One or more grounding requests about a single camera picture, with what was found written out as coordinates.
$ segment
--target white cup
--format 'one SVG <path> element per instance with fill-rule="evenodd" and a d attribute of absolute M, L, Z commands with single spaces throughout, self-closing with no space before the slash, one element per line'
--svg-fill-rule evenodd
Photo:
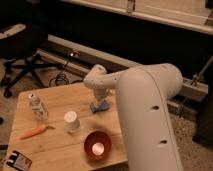
<path fill-rule="evenodd" d="M 74 111 L 69 111 L 65 113 L 64 121 L 66 124 L 65 129 L 67 132 L 70 132 L 70 133 L 75 132 L 80 126 L 78 115 Z"/>

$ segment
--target red bowl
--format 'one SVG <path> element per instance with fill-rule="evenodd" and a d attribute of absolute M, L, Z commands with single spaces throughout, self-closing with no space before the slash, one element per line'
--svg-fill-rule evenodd
<path fill-rule="evenodd" d="M 106 133 L 95 131 L 87 136 L 84 150 L 91 160 L 103 160 L 108 156 L 111 145 L 111 139 Z"/>

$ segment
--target desk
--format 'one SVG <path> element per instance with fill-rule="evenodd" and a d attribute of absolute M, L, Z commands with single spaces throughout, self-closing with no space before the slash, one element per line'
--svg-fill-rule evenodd
<path fill-rule="evenodd" d="M 213 35 L 213 10 L 205 8 L 205 0 L 136 0 L 132 13 L 128 0 L 61 1 Z"/>
<path fill-rule="evenodd" d="M 36 93 L 45 103 L 49 118 L 47 124 L 55 130 L 20 140 L 20 136 L 36 126 L 37 121 L 28 105 L 28 94 Z M 20 94 L 14 116 L 12 132 L 9 141 L 7 158 L 13 150 L 17 150 L 32 161 L 30 171 L 63 171 L 63 170 L 93 170 L 127 161 L 117 118 L 114 93 L 108 97 L 111 108 L 108 111 L 93 115 L 89 104 L 94 100 L 93 93 L 82 83 L 39 89 Z M 64 114 L 76 111 L 81 127 L 74 134 L 65 131 Z M 101 130 L 110 135 L 112 149 L 104 161 L 90 161 L 84 152 L 83 142 L 86 136 L 95 130 Z M 12 170 L 6 164 L 4 171 Z"/>

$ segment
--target carrot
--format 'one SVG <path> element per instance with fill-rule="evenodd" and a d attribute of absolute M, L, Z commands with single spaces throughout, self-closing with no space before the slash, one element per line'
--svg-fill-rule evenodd
<path fill-rule="evenodd" d="M 37 127 L 35 127 L 32 130 L 27 131 L 24 135 L 20 137 L 21 140 L 24 140 L 26 138 L 30 138 L 34 135 L 40 134 L 44 132 L 47 129 L 47 126 L 45 124 L 39 124 Z"/>

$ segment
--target plastic bottle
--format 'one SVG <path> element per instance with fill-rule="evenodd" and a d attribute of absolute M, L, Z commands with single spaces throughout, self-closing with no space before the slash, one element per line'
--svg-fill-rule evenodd
<path fill-rule="evenodd" d="M 29 105 L 33 110 L 36 118 L 39 121 L 46 120 L 48 118 L 48 111 L 44 103 L 41 102 L 40 98 L 37 97 L 34 93 L 28 95 Z"/>

